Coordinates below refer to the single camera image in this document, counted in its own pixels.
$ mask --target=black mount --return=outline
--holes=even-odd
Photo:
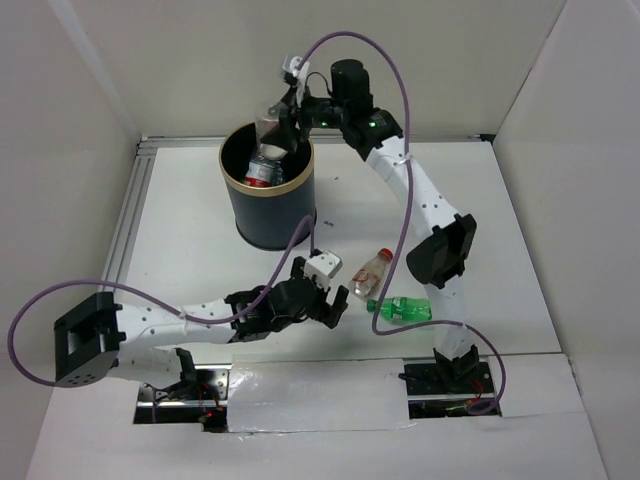
[[[472,215],[455,216],[444,228],[434,227],[429,238],[407,254],[407,266],[417,281],[438,288],[455,275],[462,275],[477,224]]]
[[[56,387],[95,383],[117,362],[120,342],[113,292],[94,293],[60,317],[53,326]]]

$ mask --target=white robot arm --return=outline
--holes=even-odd
[[[119,305],[112,292],[95,293],[55,322],[55,384],[80,387],[110,376],[179,395],[192,389],[197,379],[191,354],[175,345],[262,340],[307,319],[335,328],[347,309],[348,291],[338,287],[331,305],[327,296],[341,267],[341,259],[329,250],[316,250],[308,259],[297,257],[291,278],[274,285],[244,315],[239,312],[264,286],[179,307],[182,318],[160,307]]]

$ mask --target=white table surface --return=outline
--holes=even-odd
[[[316,145],[316,244],[344,262],[334,284],[346,285],[382,247],[395,249],[404,206],[344,144]],[[416,143],[416,161],[478,231],[463,276],[470,323],[503,353],[559,352],[560,347],[502,176],[488,143]],[[411,232],[405,253],[416,245]],[[306,255],[308,241],[294,255]],[[119,277],[173,304],[198,304],[264,283],[280,253],[257,250],[238,235],[218,164],[218,147],[158,149],[130,263]],[[282,279],[288,277],[291,263]],[[400,262],[390,295],[424,296]],[[128,303],[141,301],[127,294]],[[371,333],[357,298],[339,326],[308,321],[260,342],[190,344],[198,363],[425,357],[432,332]],[[488,350],[482,345],[484,353]]]
[[[474,325],[507,354],[558,352],[490,146],[418,144],[413,152],[451,202],[478,220],[463,277]],[[395,245],[402,209],[345,147],[320,145],[316,155],[317,243],[342,256],[345,268],[337,280],[345,283],[377,249]],[[158,151],[137,232],[119,280],[175,304],[264,282],[279,255],[255,250],[237,236],[215,147]],[[296,253],[306,249],[305,243]],[[404,262],[391,294],[422,294]],[[363,305],[351,302],[333,331],[307,322],[263,342],[188,348],[197,362],[430,354],[428,332],[377,338]],[[490,363],[500,380],[495,359]],[[505,363],[501,417],[425,419],[409,428],[366,432],[205,434],[199,425],[133,425],[136,382],[108,378],[56,389],[28,479],[606,480],[564,355],[507,355]]]
[[[194,424],[133,425],[135,382],[56,389],[27,478],[606,480],[566,358],[505,361],[503,417],[366,432],[210,434]]]

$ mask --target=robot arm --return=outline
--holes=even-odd
[[[331,305],[327,296],[341,267],[340,258],[328,250],[316,251],[309,259],[297,257],[291,277],[276,284],[253,311],[217,325],[186,321],[159,307],[119,305],[112,292],[93,294],[55,323],[56,386],[79,387],[110,376],[179,397],[196,385],[196,370],[188,351],[170,346],[262,340],[306,319],[335,328],[347,309],[348,291],[340,286]],[[229,318],[263,288],[179,310],[206,320]]]
[[[312,128],[338,128],[345,142],[373,168],[401,204],[407,201],[408,174],[403,132],[393,116],[375,108],[369,74],[358,60],[340,60],[331,67],[333,90],[328,98],[311,96],[309,65],[288,58],[284,80],[290,86],[281,99],[279,125],[262,142],[292,151]],[[414,193],[411,226],[420,244],[406,256],[413,277],[424,285],[435,319],[466,321],[460,275],[464,272],[476,231],[472,215],[460,215],[416,162],[412,163]],[[436,355],[449,361],[469,352],[477,355],[465,329],[436,332]]]

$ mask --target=clear plastic bottle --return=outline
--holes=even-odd
[[[380,282],[384,278],[387,265],[393,254],[388,248],[383,248],[378,254],[363,265],[349,282],[349,290],[356,297],[366,300],[376,293]]]

